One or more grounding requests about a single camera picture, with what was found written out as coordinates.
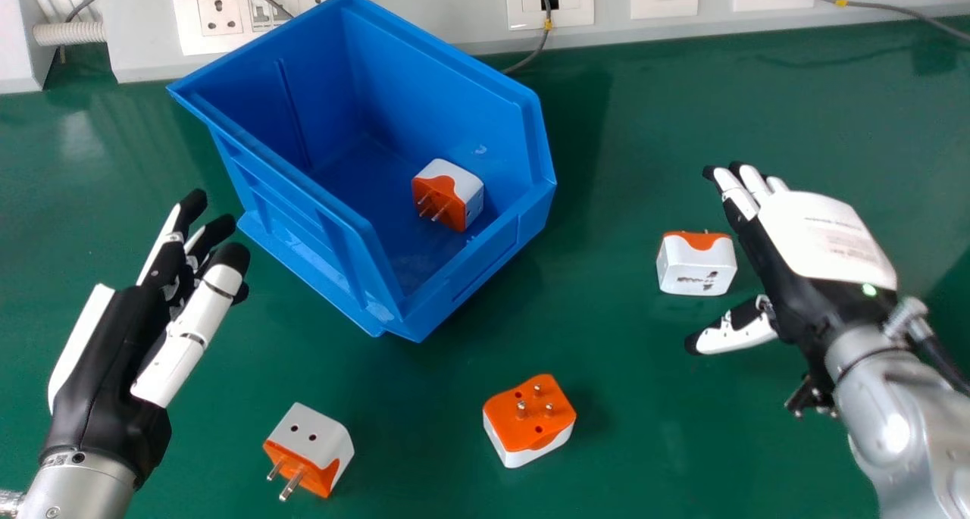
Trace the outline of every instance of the blue container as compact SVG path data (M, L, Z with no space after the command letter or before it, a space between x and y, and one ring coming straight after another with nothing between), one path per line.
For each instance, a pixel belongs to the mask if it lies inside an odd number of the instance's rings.
M373 2L326 1L169 90L211 130L239 228L372 336L421 342L545 226L536 94ZM415 211L434 158L485 183L465 233Z

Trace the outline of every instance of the robotic hand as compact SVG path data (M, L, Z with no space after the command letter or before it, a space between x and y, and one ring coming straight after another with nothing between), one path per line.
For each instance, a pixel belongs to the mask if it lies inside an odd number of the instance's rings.
M775 337L796 344L808 373L785 406L797 417L814 408L841 418L881 517L970 518L970 387L926 323L925 306L898 301L895 270L852 206L790 191L749 164L703 174L721 193L765 295L689 336L688 351L717 354Z
M134 286L91 292L49 381L37 477L25 494L0 491L0 517L120 518L159 465L167 405L249 294L249 250L215 249L236 231L232 216L186 239L207 204L195 190L174 206Z

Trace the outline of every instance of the bin floor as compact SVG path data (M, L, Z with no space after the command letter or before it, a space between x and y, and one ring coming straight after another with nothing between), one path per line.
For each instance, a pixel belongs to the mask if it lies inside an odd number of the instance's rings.
M411 200L411 179L423 166L373 136L361 135L344 153L311 173L313 180L371 222L405 295L411 295L495 220L487 199L481 215L464 233L419 218Z

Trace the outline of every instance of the orange and white plug adapter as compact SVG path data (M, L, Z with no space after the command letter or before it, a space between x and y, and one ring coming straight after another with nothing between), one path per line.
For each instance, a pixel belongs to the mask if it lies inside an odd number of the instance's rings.
M562 447L576 411L552 375L536 375L496 394L482 408L485 433L505 467L520 467Z
M288 480L280 492L282 502L297 487L330 498L333 485L354 456L350 433L343 424L303 404L294 404L283 416L263 450L273 461L267 481L277 475Z
M485 184L472 173L443 159L434 159L411 180L418 216L440 221L458 233L482 212Z
M675 295L724 295L737 273L734 243L725 233L665 233L657 254L661 291Z

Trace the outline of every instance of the green table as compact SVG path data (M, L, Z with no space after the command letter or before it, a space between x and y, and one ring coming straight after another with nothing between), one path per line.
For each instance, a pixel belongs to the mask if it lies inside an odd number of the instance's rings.
M839 424L781 408L796 350L684 353L683 336L756 291L748 264L730 294L691 299L658 291L654 260L665 231L727 228L699 172L749 161L855 205L970 360L968 56L915 23L544 54L520 78L543 99L560 181L546 230L420 345L367 337L253 249L252 295L174 401L171 447L130 516L876 517ZM0 485L22 488L94 283L134 280L191 188L214 216L240 208L201 123L163 84L115 85L97 48L70 50L44 93L0 98L0 162ZM575 433L507 471L480 408L538 373L567 391ZM295 401L353 436L330 501L282 505L264 481L260 446Z

